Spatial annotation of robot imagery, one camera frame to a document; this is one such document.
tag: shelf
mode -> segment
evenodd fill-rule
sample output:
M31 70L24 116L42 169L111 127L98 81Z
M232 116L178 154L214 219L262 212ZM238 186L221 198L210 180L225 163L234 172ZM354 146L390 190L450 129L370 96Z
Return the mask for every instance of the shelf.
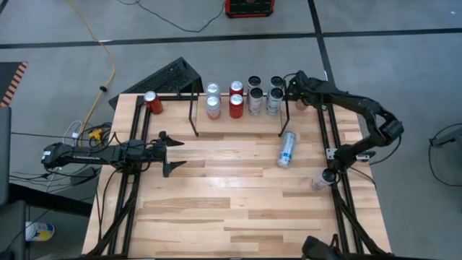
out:
M230 116L230 97L222 95L222 115L217 120L211 120L206 112L207 96L199 96L197 103L196 130L205 134L279 134L282 129L281 110L276 116L268 116L265 113L266 97L263 97L261 112L258 116L251 116L248 106L245 104L241 118L234 119Z

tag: can lid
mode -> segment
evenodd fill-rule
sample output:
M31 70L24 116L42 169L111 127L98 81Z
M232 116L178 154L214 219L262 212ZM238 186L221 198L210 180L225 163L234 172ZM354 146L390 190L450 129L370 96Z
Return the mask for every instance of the can lid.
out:
M271 78L271 83L275 87L282 86L282 79L281 79L281 77L278 77L278 76L272 77Z
M273 98L282 98L282 96L284 95L284 93L282 92L282 90L280 88L274 88L271 90L271 96Z
M156 99L156 92L154 91L148 91L146 94L144 94L144 101L150 102Z
M230 97L230 103L233 105L240 105L243 102L243 96L234 94Z
M207 98L207 105L216 106L219 103L219 98L215 95L212 95Z
M231 82L231 90L239 91L243 88L243 83L240 81Z
M259 86L260 83L261 83L261 80L257 76L252 76L252 77L248 78L248 83L250 85L252 85L252 86Z
M217 83L209 83L207 86L207 92L210 93L218 93L219 92L219 86Z
M250 91L250 96L252 98L261 98L261 97L263 97L263 90L260 87L254 87Z

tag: orange and black stripe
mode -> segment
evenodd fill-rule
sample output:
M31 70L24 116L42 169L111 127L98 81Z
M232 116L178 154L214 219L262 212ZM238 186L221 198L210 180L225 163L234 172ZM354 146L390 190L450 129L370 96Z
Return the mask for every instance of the orange and black stripe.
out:
M8 106L13 99L14 93L16 92L17 88L19 87L19 82L24 76L26 72L27 62L22 62L18 67L16 72L14 73L13 79L9 84L8 89L5 92L5 96L3 96L3 100L1 100L0 107Z

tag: silver can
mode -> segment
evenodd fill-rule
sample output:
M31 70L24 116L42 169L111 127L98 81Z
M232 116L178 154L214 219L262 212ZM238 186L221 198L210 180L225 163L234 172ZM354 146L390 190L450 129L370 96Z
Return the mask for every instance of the silver can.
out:
M260 86L261 86L261 80L260 80L259 77L252 76L252 77L248 78L248 81L247 81L247 100L246 100L247 104L248 104L249 97L250 97L250 91L254 87L260 87Z
M221 104L216 95L211 95L207 98L206 111L211 120L216 120L221 116Z
M281 77L275 76L275 77L271 78L271 81L269 83L268 92L266 93L266 100L269 99L269 93L271 93L271 91L275 87L280 88L282 90L282 83L283 83L283 81L282 81Z
M205 92L207 93L207 96L216 95L218 98L221 99L219 85L217 83L214 83L214 82L209 83L207 85L207 88L205 89Z
M282 97L284 93L278 87L275 87L268 94L268 101L266 101L266 115L276 116L281 108Z
M263 102L263 90L260 87L254 87L249 94L248 112L252 116L260 114L261 103Z
M290 166L296 143L297 135L291 131L285 132L284 139L282 140L281 154L277 160L279 167L288 168Z

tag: can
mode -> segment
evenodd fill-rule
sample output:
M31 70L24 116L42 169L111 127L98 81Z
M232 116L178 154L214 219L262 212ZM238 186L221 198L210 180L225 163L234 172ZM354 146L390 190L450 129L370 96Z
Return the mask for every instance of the can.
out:
M295 102L295 107L299 111L305 111L308 108L308 106L303 104L303 101L300 99Z
M216 95L211 95L207 98L206 111L211 120L217 120L222 115L221 104Z
M234 94L239 94L241 96L244 96L244 86L243 86L242 82L240 82L240 81L231 82L230 96L232 96Z
M320 191L334 183L335 178L336 174L332 170L325 169L322 173L319 173L319 175L313 178L311 187L315 191Z
M297 135L291 131L285 132L284 139L282 140L281 154L277 160L279 167L288 168L290 166L296 143Z
M282 83L283 81L281 77L275 76L271 78L270 83L269 83L268 92L266 93L266 101L268 101L269 99L269 93L271 93L271 91L275 87L280 88L282 90Z
M230 116L240 118L244 113L244 98L239 94L230 97Z
M249 96L248 112L252 116L257 116L260 114L260 107L263 102L263 90L260 87L254 87Z
M266 102L266 115L276 116L281 108L282 97L284 93L278 87L275 87L269 93L268 101Z
M216 95L219 99L222 99L220 96L219 85L215 82L210 82L205 89L207 96Z
M48 223L26 222L26 241L47 241L55 233L55 226Z
M261 86L261 80L260 80L259 77L252 76L252 77L248 78L248 81L247 81L247 100L246 100L247 104L248 104L248 100L249 100L250 91L254 87L260 87L260 86Z
M144 103L151 113L158 115L163 111L162 102L154 91L148 91L144 94Z

